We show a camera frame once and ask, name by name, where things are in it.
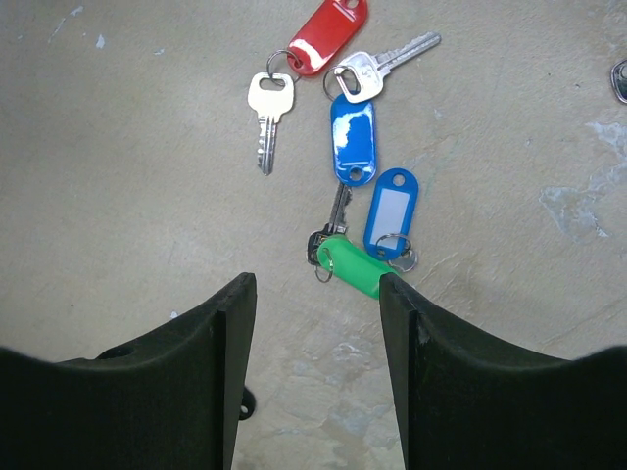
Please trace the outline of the black S carabiner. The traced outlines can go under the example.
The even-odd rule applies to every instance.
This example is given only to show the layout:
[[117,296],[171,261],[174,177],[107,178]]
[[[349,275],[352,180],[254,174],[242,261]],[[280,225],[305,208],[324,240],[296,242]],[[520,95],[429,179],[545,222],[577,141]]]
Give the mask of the black S carabiner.
[[610,71],[610,82],[616,99],[627,104],[627,60],[616,63]]

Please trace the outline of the blue white tag key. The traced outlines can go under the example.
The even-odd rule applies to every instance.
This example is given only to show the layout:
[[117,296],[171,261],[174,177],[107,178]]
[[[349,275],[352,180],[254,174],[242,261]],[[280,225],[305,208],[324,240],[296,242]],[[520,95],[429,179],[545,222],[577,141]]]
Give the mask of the blue white tag key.
[[362,241],[366,252],[400,273],[413,270],[418,255],[412,248],[410,228],[419,184],[408,170],[394,167],[375,183]]

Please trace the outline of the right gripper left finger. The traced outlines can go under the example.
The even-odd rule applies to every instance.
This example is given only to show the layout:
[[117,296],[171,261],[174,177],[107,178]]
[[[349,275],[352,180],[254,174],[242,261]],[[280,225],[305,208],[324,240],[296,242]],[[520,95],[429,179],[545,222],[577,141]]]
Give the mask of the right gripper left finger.
[[242,273],[202,304],[92,359],[1,351],[5,469],[227,469],[257,306]]

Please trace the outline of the red tag key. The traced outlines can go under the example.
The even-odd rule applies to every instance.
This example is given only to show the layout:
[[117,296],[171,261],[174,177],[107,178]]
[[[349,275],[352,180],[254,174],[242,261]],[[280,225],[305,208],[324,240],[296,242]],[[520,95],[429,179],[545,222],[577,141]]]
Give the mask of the red tag key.
[[296,82],[328,66],[360,31],[367,17],[365,1],[321,2],[287,46],[270,54],[265,70],[253,76],[247,102],[260,128],[257,159],[263,175],[273,172],[277,126],[294,106]]

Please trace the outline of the green tag key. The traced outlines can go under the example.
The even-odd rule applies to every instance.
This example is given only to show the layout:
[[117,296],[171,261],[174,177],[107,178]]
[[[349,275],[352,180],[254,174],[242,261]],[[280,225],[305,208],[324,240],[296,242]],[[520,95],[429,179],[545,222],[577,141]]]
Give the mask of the green tag key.
[[346,206],[352,200],[352,188],[339,183],[328,221],[314,231],[307,243],[307,261],[320,283],[336,277],[367,296],[378,300],[380,278],[398,272],[354,245],[346,236]]

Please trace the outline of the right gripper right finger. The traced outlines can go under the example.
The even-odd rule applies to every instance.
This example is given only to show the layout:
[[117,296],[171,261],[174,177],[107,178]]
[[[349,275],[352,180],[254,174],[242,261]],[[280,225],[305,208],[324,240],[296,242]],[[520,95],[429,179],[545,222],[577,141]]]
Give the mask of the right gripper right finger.
[[493,336],[398,275],[379,305],[408,469],[622,469],[626,350],[568,360]]

